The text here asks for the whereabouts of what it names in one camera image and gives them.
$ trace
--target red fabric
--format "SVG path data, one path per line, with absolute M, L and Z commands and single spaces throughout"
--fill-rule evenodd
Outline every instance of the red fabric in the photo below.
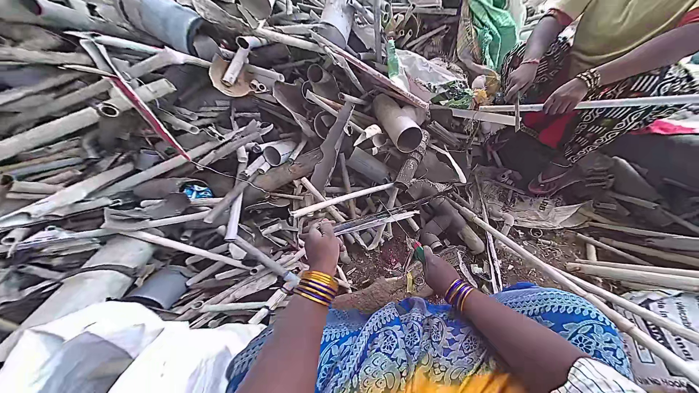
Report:
M 670 122 L 663 121 L 663 119 L 656 120 L 652 122 L 648 127 L 637 129 L 635 131 L 629 132 L 633 135 L 646 135 L 646 134 L 658 134 L 658 135 L 687 135 L 687 134 L 699 134 L 699 130 L 691 127 L 683 127 L 679 124 L 674 124 Z
M 557 8 L 549 8 L 549 10 L 546 11 L 544 16 L 546 15 L 551 15 L 555 17 L 556 20 L 558 20 L 561 26 L 563 27 L 567 27 L 569 24 L 572 23 L 572 18 L 567 13 L 564 13 L 562 10 L 559 10 Z
M 547 115 L 543 112 L 529 112 L 522 117 L 522 123 L 539 131 L 539 142 L 556 149 L 563 138 L 568 123 L 577 115 L 574 110 L 563 115 Z
M 699 8 L 694 8 L 693 10 L 684 14 L 684 17 L 682 17 L 682 20 L 679 21 L 679 23 L 677 24 L 677 27 L 682 27 L 685 24 L 696 23 L 696 22 L 699 22 Z

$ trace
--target blue floral fabric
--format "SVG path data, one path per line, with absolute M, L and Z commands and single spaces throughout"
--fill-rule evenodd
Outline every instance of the blue floral fabric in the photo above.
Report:
M 519 283 L 493 298 L 631 377 L 614 325 L 582 297 Z M 449 305 L 417 297 L 387 304 L 371 315 L 331 310 L 316 392 L 404 392 L 418 374 L 430 384 L 453 386 L 496 370 L 499 365 L 485 339 L 450 311 Z M 265 329 L 230 363 L 228 393 L 236 391 L 272 330 Z

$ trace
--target red strip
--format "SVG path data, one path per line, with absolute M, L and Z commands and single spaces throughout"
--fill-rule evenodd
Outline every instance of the red strip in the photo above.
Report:
M 148 107 L 144 107 L 144 105 L 141 103 L 141 100 L 136 96 L 131 89 L 129 89 L 128 86 L 126 86 L 121 79 L 117 76 L 111 76 L 109 77 L 112 82 L 116 85 L 116 87 L 124 93 L 125 96 L 127 96 L 127 99 L 131 102 L 131 105 L 134 106 L 134 109 L 140 113 L 140 115 L 143 117 L 143 119 L 150 125 L 151 128 L 153 128 L 153 131 L 155 131 L 156 134 L 158 134 L 161 138 L 163 138 L 167 143 L 170 144 L 175 150 L 180 153 L 184 158 L 187 159 L 187 161 L 191 161 L 192 158 L 189 157 L 185 149 L 180 146 L 180 144 L 173 138 L 173 136 L 168 132 L 165 127 L 158 121 L 158 119 L 153 115 L 153 113 L 148 110 Z
M 562 10 L 559 10 L 557 8 L 549 8 L 549 10 L 546 11 L 544 16 L 547 15 L 555 17 L 556 20 L 558 20 L 561 26 L 563 27 L 567 27 L 572 23 L 572 18 L 567 13 L 564 13 Z
M 682 20 L 679 21 L 679 23 L 677 24 L 677 27 L 682 27 L 685 24 L 696 23 L 696 22 L 699 22 L 699 8 L 694 8 L 693 10 L 684 14 L 684 17 L 682 17 Z

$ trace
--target dirt ground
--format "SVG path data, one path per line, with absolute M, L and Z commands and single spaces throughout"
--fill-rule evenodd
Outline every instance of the dirt ground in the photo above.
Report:
M 584 245 L 576 243 L 563 231 L 530 231 L 527 228 L 513 228 L 510 237 L 542 261 L 562 269 L 565 262 L 573 262 L 576 258 L 584 258 Z M 403 267 L 408 265 L 408 257 L 412 254 L 406 242 L 406 236 L 401 231 L 394 230 L 394 237 L 380 246 L 378 252 L 364 250 L 359 245 L 349 245 L 347 250 L 351 261 L 343 265 L 348 280 L 360 292 L 338 297 L 339 308 L 358 308 L 372 311 L 380 308 L 388 301 L 397 301 L 408 296 L 429 296 L 431 301 L 442 301 L 437 296 L 431 296 L 431 290 L 425 285 L 414 288 L 410 293 L 406 290 L 407 280 Z M 487 260 L 486 253 L 480 255 L 463 255 L 466 265 L 483 266 Z M 550 278 L 537 269 L 525 265 L 521 258 L 511 255 L 504 250 L 498 251 L 501 263 L 501 273 L 504 286 L 528 281 L 542 287 L 561 288 Z M 413 266 L 413 279 L 421 283 L 421 267 Z

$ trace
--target patterned dress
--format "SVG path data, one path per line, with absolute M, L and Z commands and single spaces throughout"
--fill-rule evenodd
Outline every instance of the patterned dress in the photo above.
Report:
M 614 325 L 585 299 L 519 283 L 493 297 L 560 334 L 630 377 Z M 227 392 L 245 377 L 268 327 L 230 363 Z M 421 298 L 390 303 L 364 315 L 331 310 L 323 331 L 316 392 L 524 392 L 498 363 L 486 340 L 449 305 Z

